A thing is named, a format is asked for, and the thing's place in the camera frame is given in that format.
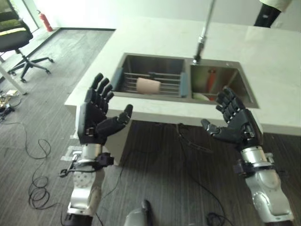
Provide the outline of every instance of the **fire extinguisher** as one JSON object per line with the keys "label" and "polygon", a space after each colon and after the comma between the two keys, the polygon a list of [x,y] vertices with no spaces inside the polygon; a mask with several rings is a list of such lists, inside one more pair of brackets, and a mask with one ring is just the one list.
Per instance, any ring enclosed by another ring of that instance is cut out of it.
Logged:
{"label": "fire extinguisher", "polygon": [[43,24],[45,25],[47,31],[51,32],[53,31],[52,27],[50,26],[50,23],[48,22],[45,14],[41,13],[41,11],[39,11],[39,18],[41,19],[41,21],[43,22]]}

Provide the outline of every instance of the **double sink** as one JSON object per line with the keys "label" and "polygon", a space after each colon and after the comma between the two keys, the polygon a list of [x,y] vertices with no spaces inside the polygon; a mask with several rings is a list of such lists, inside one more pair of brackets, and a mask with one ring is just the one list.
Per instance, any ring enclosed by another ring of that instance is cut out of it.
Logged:
{"label": "double sink", "polygon": [[[160,81],[160,93],[139,94],[138,78]],[[239,62],[202,59],[194,65],[191,58],[125,54],[111,84],[119,97],[200,104],[216,104],[218,92],[228,86],[246,107],[258,108]]]}

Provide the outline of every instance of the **faucet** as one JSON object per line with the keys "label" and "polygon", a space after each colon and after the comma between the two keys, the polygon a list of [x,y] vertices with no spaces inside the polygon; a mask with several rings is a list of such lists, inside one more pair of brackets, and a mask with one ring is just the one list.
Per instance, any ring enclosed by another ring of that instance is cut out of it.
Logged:
{"label": "faucet", "polygon": [[207,39],[207,30],[208,30],[208,27],[209,27],[209,24],[210,24],[210,21],[211,21],[215,1],[216,0],[212,0],[211,3],[210,3],[209,12],[208,12],[208,15],[207,15],[207,20],[205,21],[205,26],[203,27],[201,35],[198,37],[197,52],[196,52],[195,56],[193,57],[193,64],[195,64],[195,65],[199,65],[200,61],[201,61],[201,54],[202,54],[203,49],[205,47],[205,42],[206,42],[206,39]]}

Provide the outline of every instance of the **robotic hand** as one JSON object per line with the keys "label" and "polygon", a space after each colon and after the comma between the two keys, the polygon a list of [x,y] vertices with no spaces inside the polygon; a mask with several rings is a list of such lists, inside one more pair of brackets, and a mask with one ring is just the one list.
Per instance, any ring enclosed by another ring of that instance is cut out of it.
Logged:
{"label": "robotic hand", "polygon": [[122,130],[130,121],[133,106],[127,105],[118,117],[107,118],[108,103],[114,96],[107,78],[98,74],[88,89],[77,114],[81,156],[74,155],[68,169],[60,177],[73,173],[74,189],[64,221],[65,226],[90,226],[101,199],[103,167],[114,163],[109,153],[102,152],[107,137]]}
{"label": "robotic hand", "polygon": [[259,124],[231,89],[224,88],[216,102],[228,126],[217,127],[203,119],[204,129],[215,139],[237,145],[243,160],[238,161],[234,171],[244,176],[261,220],[267,226],[292,226],[293,214],[274,169],[273,155],[265,154],[261,147]]}

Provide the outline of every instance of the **robot forearm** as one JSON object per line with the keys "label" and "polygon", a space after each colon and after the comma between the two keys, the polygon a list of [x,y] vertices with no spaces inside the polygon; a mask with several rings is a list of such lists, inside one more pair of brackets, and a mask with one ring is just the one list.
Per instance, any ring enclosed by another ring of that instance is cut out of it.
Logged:
{"label": "robot forearm", "polygon": [[67,170],[73,172],[74,189],[65,218],[65,226],[89,226],[101,199],[104,180],[103,167],[113,164],[108,153],[102,153],[99,144],[87,144],[78,160]]}
{"label": "robot forearm", "polygon": [[293,213],[273,167],[272,154],[265,154],[260,146],[246,148],[241,154],[243,161],[235,170],[244,175],[261,220],[268,226],[293,225]]}

